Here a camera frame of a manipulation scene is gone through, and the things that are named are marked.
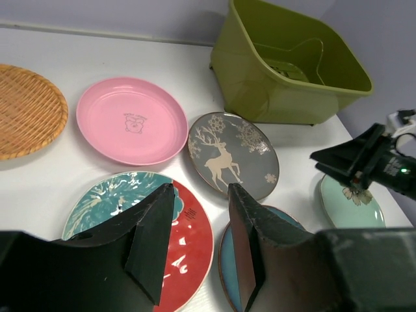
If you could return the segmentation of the pink plastic plate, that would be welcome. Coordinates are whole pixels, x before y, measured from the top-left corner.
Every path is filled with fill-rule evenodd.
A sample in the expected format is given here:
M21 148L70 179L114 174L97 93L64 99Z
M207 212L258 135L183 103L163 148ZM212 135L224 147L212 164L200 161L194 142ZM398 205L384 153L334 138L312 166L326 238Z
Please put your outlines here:
M189 131L185 111L167 91L132 77L93 84L77 104L76 120L95 150L134 166L175 157L185 146Z

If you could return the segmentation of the grey deer plate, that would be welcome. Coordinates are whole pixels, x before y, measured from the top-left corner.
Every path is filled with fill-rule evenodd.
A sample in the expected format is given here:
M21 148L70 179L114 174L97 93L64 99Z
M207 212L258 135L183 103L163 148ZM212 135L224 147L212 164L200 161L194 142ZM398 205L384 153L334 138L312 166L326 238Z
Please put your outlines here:
M256 200L269 196L280 176L277 153L254 124L226 112L210 112L190 127L188 154L201 178L222 194L238 183Z

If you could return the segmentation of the mint green flower plate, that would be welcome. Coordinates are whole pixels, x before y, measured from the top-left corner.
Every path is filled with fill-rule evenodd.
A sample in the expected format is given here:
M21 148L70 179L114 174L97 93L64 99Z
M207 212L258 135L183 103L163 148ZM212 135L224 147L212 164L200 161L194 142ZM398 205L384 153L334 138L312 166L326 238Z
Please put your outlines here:
M335 228L384 228L385 218L369 190L350 188L328 175L320 180L322 208Z

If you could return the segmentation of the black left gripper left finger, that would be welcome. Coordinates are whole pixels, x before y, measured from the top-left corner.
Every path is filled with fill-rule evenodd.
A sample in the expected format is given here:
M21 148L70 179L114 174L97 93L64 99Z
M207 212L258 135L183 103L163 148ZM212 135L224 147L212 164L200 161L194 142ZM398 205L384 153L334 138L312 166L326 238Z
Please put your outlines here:
M152 311L161 301L174 212L165 183L68 240L1 232L2 311Z

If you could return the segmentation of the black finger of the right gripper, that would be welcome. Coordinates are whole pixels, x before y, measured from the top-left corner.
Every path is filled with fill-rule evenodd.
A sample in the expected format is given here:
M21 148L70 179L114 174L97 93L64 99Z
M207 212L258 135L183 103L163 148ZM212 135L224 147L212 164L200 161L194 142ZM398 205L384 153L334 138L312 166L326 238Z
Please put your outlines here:
M389 152L390 135L385 126L375 123L364 133L342 144L314 151L309 158L315 168L353 189L367 189L374 170Z

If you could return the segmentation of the red and teal plate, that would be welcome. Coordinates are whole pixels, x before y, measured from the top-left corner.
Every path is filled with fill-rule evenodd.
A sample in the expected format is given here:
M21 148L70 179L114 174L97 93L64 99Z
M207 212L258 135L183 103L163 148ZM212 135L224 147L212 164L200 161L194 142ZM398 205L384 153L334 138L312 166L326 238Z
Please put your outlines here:
M198 292L211 268L214 237L204 208L189 189L155 172L112 175L88 189L70 213L62 239L88 230L134 206L164 183L175 200L161 302L155 311L179 311Z

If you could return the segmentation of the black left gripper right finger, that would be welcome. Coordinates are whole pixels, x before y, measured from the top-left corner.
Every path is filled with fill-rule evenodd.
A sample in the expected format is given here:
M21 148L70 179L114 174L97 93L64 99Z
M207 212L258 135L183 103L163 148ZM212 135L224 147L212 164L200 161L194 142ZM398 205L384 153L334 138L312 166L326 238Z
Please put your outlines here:
M413 228L300 229L228 187L245 311L414 311Z

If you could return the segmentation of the dark blue glazed plate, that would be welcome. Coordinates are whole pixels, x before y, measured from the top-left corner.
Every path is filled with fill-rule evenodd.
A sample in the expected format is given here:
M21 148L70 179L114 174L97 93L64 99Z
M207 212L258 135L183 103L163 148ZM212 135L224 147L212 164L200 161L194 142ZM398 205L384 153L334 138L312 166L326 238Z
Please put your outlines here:
M291 306L279 297L278 278L266 277L281 274L268 264L272 257L263 255L268 250L265 242L237 208L230 207L229 216L218 251L218 270L231 307L234 311L288 311Z

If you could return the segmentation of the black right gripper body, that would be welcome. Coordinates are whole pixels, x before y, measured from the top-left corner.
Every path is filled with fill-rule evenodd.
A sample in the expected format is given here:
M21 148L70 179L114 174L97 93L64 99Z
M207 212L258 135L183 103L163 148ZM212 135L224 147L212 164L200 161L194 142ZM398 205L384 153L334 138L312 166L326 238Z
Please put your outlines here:
M369 181L415 198L415 158L385 152L370 171Z

